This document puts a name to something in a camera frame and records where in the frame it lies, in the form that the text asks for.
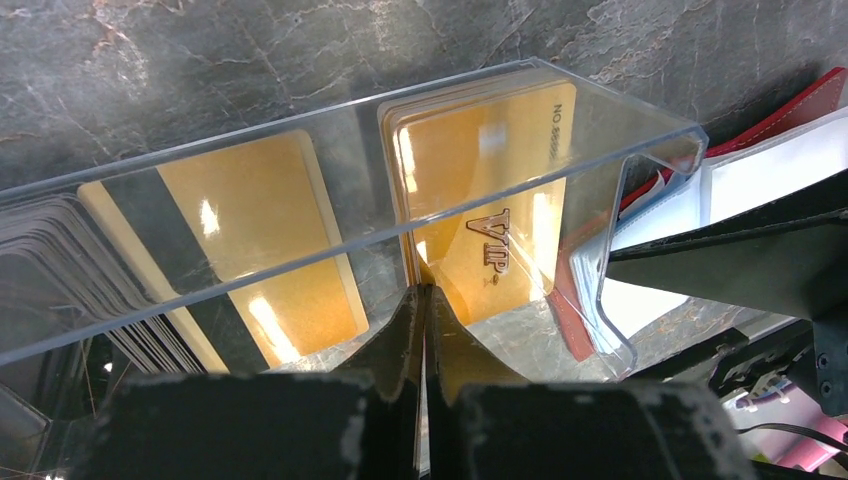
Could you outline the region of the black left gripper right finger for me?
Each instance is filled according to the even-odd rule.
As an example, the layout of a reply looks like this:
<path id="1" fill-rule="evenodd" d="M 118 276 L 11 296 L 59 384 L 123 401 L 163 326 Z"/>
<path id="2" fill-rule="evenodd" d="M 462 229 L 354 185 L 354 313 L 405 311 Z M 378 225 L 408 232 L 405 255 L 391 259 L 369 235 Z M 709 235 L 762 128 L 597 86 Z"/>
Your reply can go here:
<path id="1" fill-rule="evenodd" d="M 522 385 L 529 380 L 497 358 L 463 326 L 445 292 L 427 288 L 427 408 L 430 477 L 459 479 L 459 414 L 454 404 L 470 384 Z"/>

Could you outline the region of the red leather card holder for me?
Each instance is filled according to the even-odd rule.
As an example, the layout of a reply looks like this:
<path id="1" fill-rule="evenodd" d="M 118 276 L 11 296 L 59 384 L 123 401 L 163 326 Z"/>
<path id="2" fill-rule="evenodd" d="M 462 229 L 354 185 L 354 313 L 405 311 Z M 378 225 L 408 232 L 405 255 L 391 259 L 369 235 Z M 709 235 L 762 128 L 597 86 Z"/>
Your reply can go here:
<path id="1" fill-rule="evenodd" d="M 691 176 L 663 168 L 624 196 L 612 224 L 603 213 L 561 247 L 552 315 L 578 362 L 612 353 L 681 294 L 603 280 L 609 251 L 695 230 L 812 185 L 847 167 L 847 70 L 836 67 L 737 137 L 706 152 Z"/>

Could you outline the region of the clear acrylic card tray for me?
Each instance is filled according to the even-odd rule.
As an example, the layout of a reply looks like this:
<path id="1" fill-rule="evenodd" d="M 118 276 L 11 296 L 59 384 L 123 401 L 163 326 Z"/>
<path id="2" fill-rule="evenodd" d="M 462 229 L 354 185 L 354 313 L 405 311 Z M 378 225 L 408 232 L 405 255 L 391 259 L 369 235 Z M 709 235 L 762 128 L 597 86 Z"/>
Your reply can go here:
<path id="1" fill-rule="evenodd" d="M 707 143 L 695 123 L 533 59 L 407 87 L 203 141 L 4 190 L 3 205 L 49 195 L 76 196 L 82 184 L 292 130 L 306 131 L 319 162 L 341 242 L 305 256 L 309 265 L 346 255 L 369 322 L 352 340 L 259 373 L 144 372 L 105 334 L 4 364 L 1 361 L 1 475 L 5 479 L 356 479 L 359 431 L 371 381 L 338 373 L 391 318 L 405 291 L 436 286 L 409 278 L 403 242 L 413 224 L 395 209 L 377 111 L 385 102 L 471 81 L 541 71 L 577 89 L 558 256 L 566 237 L 601 214 L 616 223 L 623 171 L 647 158 L 681 173 L 696 171 Z M 163 303 L 146 319 L 228 291 L 214 286 Z M 526 340 L 544 338 L 571 355 L 548 295 L 465 326 L 531 321 Z M 635 363 L 627 340 L 598 352 L 619 377 Z M 459 479 L 501 477 L 513 454 L 486 453 L 473 439 L 479 391 L 506 384 L 464 386 L 459 414 Z"/>

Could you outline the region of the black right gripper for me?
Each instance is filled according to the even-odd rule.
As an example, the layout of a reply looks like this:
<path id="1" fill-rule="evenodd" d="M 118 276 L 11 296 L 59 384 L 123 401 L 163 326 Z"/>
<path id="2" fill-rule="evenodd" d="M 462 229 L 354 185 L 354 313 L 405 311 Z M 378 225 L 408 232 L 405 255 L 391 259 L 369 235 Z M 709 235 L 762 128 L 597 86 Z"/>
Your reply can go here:
<path id="1" fill-rule="evenodd" d="M 764 394 L 787 380 L 825 415 L 847 416 L 845 171 L 718 223 L 616 250 L 606 275 L 801 318 L 762 315 L 764 332 L 729 328 L 636 378 L 700 383 L 719 397 Z"/>

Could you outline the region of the gold VIP card stack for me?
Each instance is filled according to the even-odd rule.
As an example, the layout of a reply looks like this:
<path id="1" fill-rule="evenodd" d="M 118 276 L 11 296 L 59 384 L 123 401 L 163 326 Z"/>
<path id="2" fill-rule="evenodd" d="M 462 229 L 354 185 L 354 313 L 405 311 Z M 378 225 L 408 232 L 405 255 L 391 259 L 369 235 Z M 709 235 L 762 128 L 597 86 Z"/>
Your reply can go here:
<path id="1" fill-rule="evenodd" d="M 576 86 L 522 71 L 377 111 L 410 279 L 441 288 L 463 325 L 554 287 Z"/>

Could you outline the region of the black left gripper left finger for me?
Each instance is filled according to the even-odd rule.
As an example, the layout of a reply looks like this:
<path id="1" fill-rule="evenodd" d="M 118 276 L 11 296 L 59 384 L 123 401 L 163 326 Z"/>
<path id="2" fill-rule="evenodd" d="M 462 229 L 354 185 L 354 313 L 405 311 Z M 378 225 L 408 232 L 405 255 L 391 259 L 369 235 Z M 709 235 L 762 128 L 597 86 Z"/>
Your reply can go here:
<path id="1" fill-rule="evenodd" d="M 420 406 L 428 288 L 408 288 L 389 321 L 338 373 L 371 381 L 357 418 L 356 479 L 419 477 Z"/>

